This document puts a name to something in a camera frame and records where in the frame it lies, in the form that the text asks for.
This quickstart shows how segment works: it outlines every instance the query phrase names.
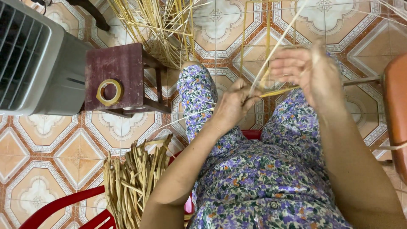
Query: maroon wooden stool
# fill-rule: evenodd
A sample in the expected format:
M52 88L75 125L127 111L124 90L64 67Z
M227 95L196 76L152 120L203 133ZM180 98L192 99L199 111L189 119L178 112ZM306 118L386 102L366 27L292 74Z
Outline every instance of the maroon wooden stool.
M144 96L144 69L147 68L155 69L158 101ZM161 91L161 70L166 69L167 67L146 53L141 43L87 51L85 110L101 110L124 118L147 111L171 113L171 109L164 105ZM100 84L107 79L119 82L123 93L119 102L110 106L105 106L96 97ZM107 100L112 99L116 95L114 85L107 85L103 94Z

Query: hand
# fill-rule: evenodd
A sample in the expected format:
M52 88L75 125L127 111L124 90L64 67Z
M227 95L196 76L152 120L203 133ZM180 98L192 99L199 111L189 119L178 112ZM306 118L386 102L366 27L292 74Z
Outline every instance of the hand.
M271 78L298 84L316 112L345 106L341 74L317 40L311 49L283 49L270 64Z
M242 79L237 79L215 105L208 124L218 129L221 136L226 134L247 114L249 109L260 100L261 92L255 90L249 97L250 86Z

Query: cooler grille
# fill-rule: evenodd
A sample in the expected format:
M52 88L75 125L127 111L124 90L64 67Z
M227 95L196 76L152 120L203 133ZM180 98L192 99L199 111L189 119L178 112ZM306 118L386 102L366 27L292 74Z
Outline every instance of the cooler grille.
M0 2L0 109L16 110L44 51L49 28Z

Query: woman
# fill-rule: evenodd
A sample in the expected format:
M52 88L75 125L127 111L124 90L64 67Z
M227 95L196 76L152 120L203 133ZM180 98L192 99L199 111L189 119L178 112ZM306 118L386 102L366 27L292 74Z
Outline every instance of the woman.
M261 139L236 124L259 100L236 80L217 100L206 68L178 82L190 144L157 183L141 228L406 228L397 194L347 111L340 73L320 45L275 54L271 76L301 86L276 107Z

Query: straw bundle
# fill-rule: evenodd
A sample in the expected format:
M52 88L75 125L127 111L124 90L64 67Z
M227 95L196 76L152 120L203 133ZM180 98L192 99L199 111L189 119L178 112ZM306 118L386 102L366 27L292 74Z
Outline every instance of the straw bundle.
M195 58L192 33L192 9L197 0L108 0L134 42L144 44L144 49L165 66L179 69Z
M166 155L172 134L161 140L160 148L154 154L148 154L144 142L139 146L131 145L131 151L125 154L126 161L105 159L104 182L107 209L113 215L117 228L137 229L147 200L158 179L168 167Z

